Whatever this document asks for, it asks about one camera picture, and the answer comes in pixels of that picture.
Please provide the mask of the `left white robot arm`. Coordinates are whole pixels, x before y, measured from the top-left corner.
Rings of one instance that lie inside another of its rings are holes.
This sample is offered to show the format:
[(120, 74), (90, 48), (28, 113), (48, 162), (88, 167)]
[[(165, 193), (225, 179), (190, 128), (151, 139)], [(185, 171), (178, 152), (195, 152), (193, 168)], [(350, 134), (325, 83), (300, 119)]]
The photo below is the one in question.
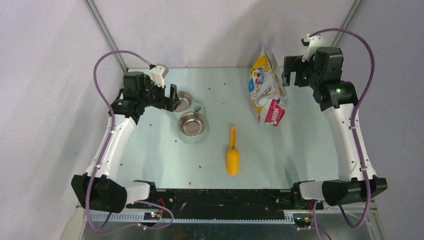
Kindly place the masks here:
[(121, 158), (127, 142), (140, 117), (148, 107), (173, 112), (179, 105), (177, 86), (157, 85), (139, 71), (123, 76), (119, 96), (109, 107), (109, 118), (94, 160), (82, 175), (74, 175), (71, 187), (86, 210), (120, 213), (128, 204), (139, 201), (145, 208), (153, 208), (158, 194), (151, 190), (152, 182), (135, 180), (124, 186), (117, 180)]

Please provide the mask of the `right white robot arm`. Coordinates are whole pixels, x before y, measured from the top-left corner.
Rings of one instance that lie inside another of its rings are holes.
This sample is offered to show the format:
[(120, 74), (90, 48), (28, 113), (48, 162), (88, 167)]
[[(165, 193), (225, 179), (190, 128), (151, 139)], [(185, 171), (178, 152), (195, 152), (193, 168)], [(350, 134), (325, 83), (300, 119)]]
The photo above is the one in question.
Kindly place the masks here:
[(335, 47), (319, 47), (308, 60), (301, 55), (284, 58), (281, 76), (289, 84), (291, 73), (295, 73), (295, 86), (313, 90), (329, 124), (338, 160), (338, 179), (293, 185), (290, 201), (297, 209), (304, 209), (311, 200), (330, 206), (369, 203), (388, 188), (387, 180), (377, 176), (368, 157), (355, 110), (359, 99), (354, 85), (342, 80), (343, 61), (341, 49)]

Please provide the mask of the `pet food bag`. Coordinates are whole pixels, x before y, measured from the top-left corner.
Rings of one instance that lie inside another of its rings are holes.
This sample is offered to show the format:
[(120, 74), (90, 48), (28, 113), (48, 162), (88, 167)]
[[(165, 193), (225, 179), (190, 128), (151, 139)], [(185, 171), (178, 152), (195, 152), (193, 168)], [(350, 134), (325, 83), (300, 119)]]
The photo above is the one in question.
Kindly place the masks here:
[(278, 126), (286, 113), (288, 95), (275, 55), (264, 45), (249, 77), (250, 100), (259, 123)]

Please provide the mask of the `yellow plastic scoop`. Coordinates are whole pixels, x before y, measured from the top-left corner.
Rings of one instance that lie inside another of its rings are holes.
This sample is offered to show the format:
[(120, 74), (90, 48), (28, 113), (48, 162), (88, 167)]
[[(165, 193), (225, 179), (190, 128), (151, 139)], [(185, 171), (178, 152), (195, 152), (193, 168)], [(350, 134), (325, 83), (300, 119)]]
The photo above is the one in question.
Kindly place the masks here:
[(237, 128), (231, 127), (229, 150), (226, 153), (226, 170), (230, 176), (236, 176), (240, 170), (240, 153), (236, 148)]

